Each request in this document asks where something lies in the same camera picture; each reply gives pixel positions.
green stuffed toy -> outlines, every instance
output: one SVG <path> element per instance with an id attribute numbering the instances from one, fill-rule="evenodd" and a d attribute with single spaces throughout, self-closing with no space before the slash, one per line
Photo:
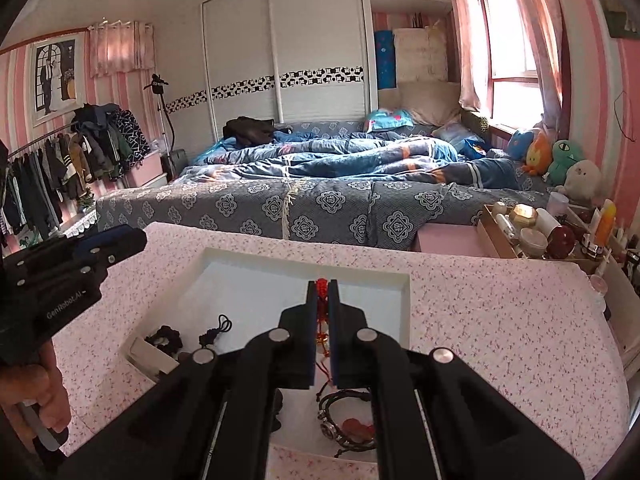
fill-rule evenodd
<path id="1" fill-rule="evenodd" d="M 569 168 L 584 160 L 580 146 L 570 140 L 558 140 L 554 144 L 553 157 L 554 161 L 545 175 L 545 181 L 550 186 L 562 186 Z"/>

pink speckled countertop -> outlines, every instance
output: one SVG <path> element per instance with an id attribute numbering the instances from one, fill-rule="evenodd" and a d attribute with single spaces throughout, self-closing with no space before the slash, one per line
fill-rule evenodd
<path id="1" fill-rule="evenodd" d="M 102 300 L 54 338 L 73 412 L 66 452 L 152 386 L 118 349 L 154 298 L 207 246 L 408 274 L 411 348 L 453 349 L 572 453 L 587 478 L 626 434 L 622 361 L 588 280 L 575 265 L 289 242 L 159 223 L 146 232 L 146 250 L 113 267 Z M 268 471 L 271 479 L 377 478 L 369 463 L 277 446 L 271 446 Z"/>

gray patterned bedspread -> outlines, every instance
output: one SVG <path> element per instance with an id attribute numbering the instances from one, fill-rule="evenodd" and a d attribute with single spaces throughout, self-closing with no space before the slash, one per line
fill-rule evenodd
<path id="1" fill-rule="evenodd" d="M 409 250 L 427 222 L 477 224 L 482 206 L 546 205 L 539 178 L 517 171 L 522 190 L 457 184 L 303 178 L 187 182 L 124 189 L 97 202 L 98 228 L 151 222 L 289 240 Z"/>

curtain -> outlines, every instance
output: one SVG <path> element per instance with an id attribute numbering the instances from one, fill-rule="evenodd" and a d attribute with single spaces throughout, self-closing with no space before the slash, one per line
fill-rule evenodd
<path id="1" fill-rule="evenodd" d="M 149 23 L 116 22 L 89 29 L 91 76 L 154 68 L 154 30 Z"/>
<path id="2" fill-rule="evenodd" d="M 560 1 L 517 1 L 538 70 L 538 83 L 544 105 L 543 122 L 548 128 L 558 130 L 562 105 Z"/>
<path id="3" fill-rule="evenodd" d="M 489 51 L 480 0 L 453 0 L 460 50 L 460 105 L 488 114 Z"/>

sliding wardrobe door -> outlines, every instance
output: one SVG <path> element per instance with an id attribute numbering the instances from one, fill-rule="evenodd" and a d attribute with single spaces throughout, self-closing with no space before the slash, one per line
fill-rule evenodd
<path id="1" fill-rule="evenodd" d="M 284 120 L 361 119 L 362 0 L 270 1 Z"/>
<path id="2" fill-rule="evenodd" d="M 202 12 L 219 138 L 238 116 L 277 118 L 268 0 L 209 0 Z"/>

